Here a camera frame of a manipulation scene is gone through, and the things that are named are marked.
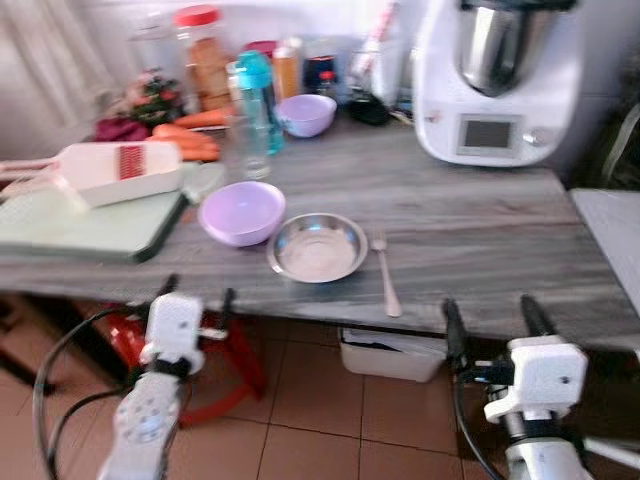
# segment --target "metal plate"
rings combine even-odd
[[[288,220],[267,247],[274,271],[305,283],[332,282],[352,274],[369,250],[367,237],[351,220],[311,213]]]

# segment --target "blue water bottle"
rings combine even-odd
[[[236,61],[236,75],[245,115],[256,129],[263,128],[266,123],[269,155],[280,151],[284,140],[275,112],[276,97],[269,59],[255,50],[242,52]]]

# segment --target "curtain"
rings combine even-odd
[[[116,92],[70,0],[0,0],[0,159],[47,157]]]

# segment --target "kitchen counter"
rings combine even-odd
[[[210,239],[193,209],[143,264],[0,256],[0,290],[149,299],[176,272],[180,289],[212,310],[233,287],[240,313],[423,334],[444,332],[440,303],[449,296],[472,335],[502,340],[526,334],[518,299],[528,292],[572,341],[597,349],[640,346],[640,320],[550,170],[449,165],[429,158],[411,127],[340,119],[320,138],[288,141],[268,181],[284,192],[288,217],[331,212],[365,231],[384,228],[404,315],[384,313],[375,254],[346,279],[295,283],[269,268],[264,245],[232,249]]]

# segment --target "green cutting board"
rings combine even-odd
[[[186,199],[169,192],[83,211],[55,188],[0,205],[0,254],[144,262],[160,250]]]

